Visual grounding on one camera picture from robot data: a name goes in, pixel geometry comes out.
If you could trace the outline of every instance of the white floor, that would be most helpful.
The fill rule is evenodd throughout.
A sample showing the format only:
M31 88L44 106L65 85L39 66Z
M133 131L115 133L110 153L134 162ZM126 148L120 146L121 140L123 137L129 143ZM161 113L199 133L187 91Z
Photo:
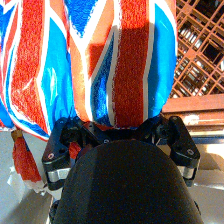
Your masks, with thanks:
M41 157L46 143L28 134L25 138L43 175ZM46 194L43 197L26 189L23 200L19 203L16 193L7 184L10 167L13 166L12 149L13 141L10 133L0 133L0 224L45 224L51 196ZM224 224L224 191L193 187L190 193L200 207L205 224Z

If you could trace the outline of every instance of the white stripe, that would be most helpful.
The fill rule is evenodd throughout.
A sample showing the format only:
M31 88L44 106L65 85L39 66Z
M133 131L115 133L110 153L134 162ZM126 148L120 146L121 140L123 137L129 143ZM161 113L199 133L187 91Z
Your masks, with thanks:
M48 140L48 139L49 139L48 137L43 137L42 135L39 135L38 133L34 132L32 129L28 128L27 126L21 124L21 123L17 120L16 117L10 115L10 118L11 118L11 120L13 121L13 123L14 123L17 127L19 127L20 129L24 130L25 132L27 132L27 133L29 133L29 134L31 134L31 135L34 135L34 136L38 136L38 137L40 137L40 138L43 139L43 140Z
M90 14L90 19L85 27L84 35L82 38L85 49L87 48L90 40L92 39L92 36L94 34L94 31L96 30L97 24L103 13L103 9L105 5L106 5L106 0L98 0L96 5L92 9L92 12Z
M170 21L170 23L171 23L171 25L173 27L174 36L175 36L175 53L176 53L176 56L177 56L177 50L178 50L178 45L177 45L177 25L176 25L176 20L174 18L174 15L171 12L171 10L170 10L170 8L167 5L165 0L156 1L156 4L165 13L165 15L167 16L167 18L169 19L169 21Z
M57 24L57 26L63 33L65 39L67 39L67 32L66 32L64 23L62 22L61 18L58 16L58 14L52 8L50 8L50 17Z
M103 48L103 51L102 51L102 53L100 55L100 58L99 58L99 60L98 60L98 62L96 64L96 67L95 67L95 69L93 71L93 74L92 74L91 78L89 79L89 82L90 82L91 86L92 86L92 84L93 84L93 82L94 82L94 80L95 80L95 78L96 78L96 76L98 74L98 71L99 71L99 69L100 69L100 67L101 67L101 65L103 63L103 60L105 59L105 55L106 55L107 50L108 50L108 48L110 46L110 42L111 42L112 36L113 36L113 30L111 29L110 33L109 33L109 35L107 37L107 40L106 40L105 46Z
M41 62L40 62L40 71L39 74L36 78L36 84L39 92L39 98L40 98L40 103L47 127L48 134L50 135L51 129L48 121L48 114L47 114L47 107L46 107L46 102L45 102L45 95L44 92L41 88L41 82L43 78L43 72L44 72L44 66L45 66L45 61L47 57L47 50L48 50L48 39L49 39L49 28L50 28L50 2L49 0L45 0L45 15L44 15L44 35L43 35L43 45L42 47L42 54L41 54Z
M92 36L94 34L94 31L96 30L97 24L100 20L100 17L102 15L103 9L106 5L106 0L99 0L94 9L93 9L93 13L90 15L91 18L88 21L85 31L84 31L84 35L83 35L83 43L85 46L85 50L90 42L90 40L92 39ZM84 69L84 80L85 80L85 108L86 108L86 113L89 117L90 121L93 121L93 114L92 114L92 110L91 110L91 99L90 99L90 95L91 95L91 79L89 80L88 78L88 69L87 69L87 62L86 60L86 55L85 55L85 51L81 54L83 57L83 69Z
M74 27L72 27L72 24L70 22L70 35L72 39L74 40L74 43L76 47L79 50L81 61L82 61L82 68L83 68L83 76L84 76L84 85L85 85L85 109L88 116L88 119L90 121L93 120L92 111L90 107L90 86L89 86L89 80L88 80L88 70L87 70L87 63L86 63L86 55L85 50L86 47L83 44L83 40L78 36L78 31L75 30Z
M115 69L117 66L118 59L118 45L119 45L119 37L120 37L120 29L121 29L121 5L119 0L114 0L114 21L112 25L112 31L114 33L114 46L113 46L113 57L111 61L110 74L107 81L107 110L108 117L110 120L110 124L114 126L114 103L113 103L113 79L115 76Z
M155 29L155 2L149 2L149 39L148 39L148 52L143 76L143 121L148 119L148 76L152 60L153 44L154 44L154 29Z

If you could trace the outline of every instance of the screw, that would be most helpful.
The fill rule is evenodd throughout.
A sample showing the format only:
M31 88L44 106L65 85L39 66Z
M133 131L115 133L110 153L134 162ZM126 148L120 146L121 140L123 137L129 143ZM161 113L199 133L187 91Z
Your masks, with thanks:
M51 153L48 155L48 159L53 159L54 158L54 153Z
M189 155L191 155L191 156L194 155L194 151L193 151L192 149L188 149L188 150L187 150L187 153L188 153Z

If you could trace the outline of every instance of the red fabric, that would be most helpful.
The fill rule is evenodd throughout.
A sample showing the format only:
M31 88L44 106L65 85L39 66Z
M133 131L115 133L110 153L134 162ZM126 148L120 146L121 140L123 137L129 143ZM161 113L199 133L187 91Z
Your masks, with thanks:
M27 151L26 141L23 137L17 138L13 148L13 160L16 172L23 180L30 180L34 183L41 181L36 162L30 151Z
M121 0L121 9L120 53L113 95L116 126L138 127L143 122L142 90L149 36L147 1Z
M11 83L11 100L18 111L48 133L36 81L41 67L44 4L45 1L23 1L21 38Z
M77 142L71 142L69 146L69 154L72 159L76 159L81 147Z
M88 66L88 78L93 75L94 69L99 61L104 46L106 44L109 32L111 30L114 20L114 2L113 0L107 0L100 20L96 26L90 43L86 49L86 57Z

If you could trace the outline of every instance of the blue fabric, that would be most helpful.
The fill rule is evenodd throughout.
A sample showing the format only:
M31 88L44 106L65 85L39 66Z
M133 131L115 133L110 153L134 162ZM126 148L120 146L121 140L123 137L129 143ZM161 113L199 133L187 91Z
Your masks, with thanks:
M85 27L96 2L97 0L65 0L69 19L81 37L84 35Z
M75 117L70 55L63 33L50 20L48 51L41 88L44 92L51 130L61 117Z
M175 35L165 13L155 4L155 32L148 76L148 117L157 116L166 103L173 85L176 65Z
M0 15L2 10L2 16L0 19L0 36L1 36L1 48L4 46L4 39L6 34L6 29L9 25L9 20L12 15L12 12L14 10L15 6L13 6L6 14L3 15L3 7L0 6Z
M110 66L113 55L114 36L104 56L102 65L91 87L91 109L93 118L97 123L110 125L107 109L107 80L110 74Z
M3 124L7 128L14 127L14 124L12 123L12 120L10 119L9 114L5 109L5 106L3 105L1 98L0 98L0 120L3 122Z

